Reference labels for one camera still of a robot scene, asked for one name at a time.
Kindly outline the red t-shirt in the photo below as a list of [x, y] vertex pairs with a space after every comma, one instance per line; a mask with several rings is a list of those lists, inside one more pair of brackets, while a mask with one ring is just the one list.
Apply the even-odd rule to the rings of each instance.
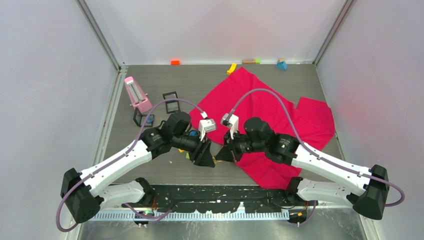
[[327, 103], [301, 97], [298, 104], [294, 104], [243, 67], [211, 90], [198, 107], [216, 122], [216, 130], [207, 137], [220, 145], [224, 144], [224, 135], [229, 130], [221, 124], [222, 117], [233, 108], [236, 108], [234, 114], [239, 117], [238, 131], [242, 135], [250, 133], [244, 125], [253, 118], [254, 137], [260, 135], [258, 128], [274, 137], [298, 133], [303, 142], [322, 150], [336, 131]]

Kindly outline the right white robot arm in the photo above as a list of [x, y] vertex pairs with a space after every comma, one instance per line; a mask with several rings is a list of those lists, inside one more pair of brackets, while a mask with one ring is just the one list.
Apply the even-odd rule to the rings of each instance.
[[236, 130], [236, 117], [228, 126], [223, 147], [216, 155], [218, 160], [237, 163], [243, 155], [263, 153], [273, 163], [301, 168], [328, 179], [319, 182], [292, 177], [285, 192], [291, 205], [325, 201], [348, 206], [372, 220], [383, 218], [390, 189], [385, 167], [375, 164], [369, 168], [345, 162], [299, 142], [292, 135], [276, 133], [259, 117], [251, 117], [244, 123], [245, 133]]

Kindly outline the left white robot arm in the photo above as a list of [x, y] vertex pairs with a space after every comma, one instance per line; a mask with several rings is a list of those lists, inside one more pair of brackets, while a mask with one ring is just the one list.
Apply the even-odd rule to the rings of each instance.
[[126, 184], [114, 181], [143, 164], [168, 153], [171, 148], [188, 152], [196, 166], [215, 167], [207, 133], [216, 130], [213, 119], [204, 117], [197, 130], [189, 130], [188, 113], [172, 113], [160, 125], [144, 130], [136, 140], [103, 162], [80, 172], [67, 170], [62, 179], [61, 205], [66, 206], [76, 223], [84, 223], [100, 210], [122, 204], [138, 203], [148, 207], [154, 190], [144, 178]]

